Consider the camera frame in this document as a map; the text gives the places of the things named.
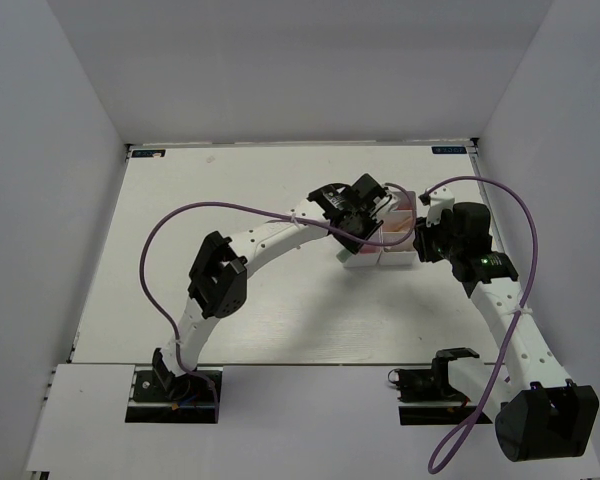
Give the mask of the green correction tape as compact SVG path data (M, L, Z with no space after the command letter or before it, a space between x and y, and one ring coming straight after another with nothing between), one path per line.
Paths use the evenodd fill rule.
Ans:
M353 256L353 254L349 250L343 249L338 252L338 254L336 255L336 258L338 259L339 262L346 263L352 256Z

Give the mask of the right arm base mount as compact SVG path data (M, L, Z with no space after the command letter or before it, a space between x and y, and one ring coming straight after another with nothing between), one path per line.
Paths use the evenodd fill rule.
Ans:
M431 368L394 368L387 381L398 392L401 426L455 426L475 411L466 395L437 386Z

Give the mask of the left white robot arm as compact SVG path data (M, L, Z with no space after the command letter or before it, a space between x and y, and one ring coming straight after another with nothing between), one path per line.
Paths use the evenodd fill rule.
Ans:
M219 321L247 300L247 282L258 270L305 243L331 235L350 254L377 243L375 234L399 199L370 175L354 184L322 186L285 214L247 231L209 233L189 271L187 301L169 342L154 351L157 387L180 400L200 377L200 353Z

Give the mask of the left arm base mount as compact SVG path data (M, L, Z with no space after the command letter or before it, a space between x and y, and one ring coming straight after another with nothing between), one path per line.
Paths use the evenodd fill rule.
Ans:
M134 372L125 414L127 424L215 424L218 415L219 408L204 380L185 377L169 394L152 370Z

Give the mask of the orange pen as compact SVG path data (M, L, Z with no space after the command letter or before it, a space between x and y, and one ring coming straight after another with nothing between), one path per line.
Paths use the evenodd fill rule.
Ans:
M407 233L413 225L412 217L390 218L383 224L383 231L387 233Z

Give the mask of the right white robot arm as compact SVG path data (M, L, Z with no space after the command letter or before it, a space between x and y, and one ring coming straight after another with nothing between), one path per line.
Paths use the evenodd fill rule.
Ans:
M433 390L452 399L478 394L460 423L468 433L481 416L492 421L498 445L512 462L584 455L599 409L589 385L576 384L553 356L509 257L492 248L491 214L480 203L429 199L415 224L414 247L423 262L446 260L499 349L492 370L470 349L436 354Z

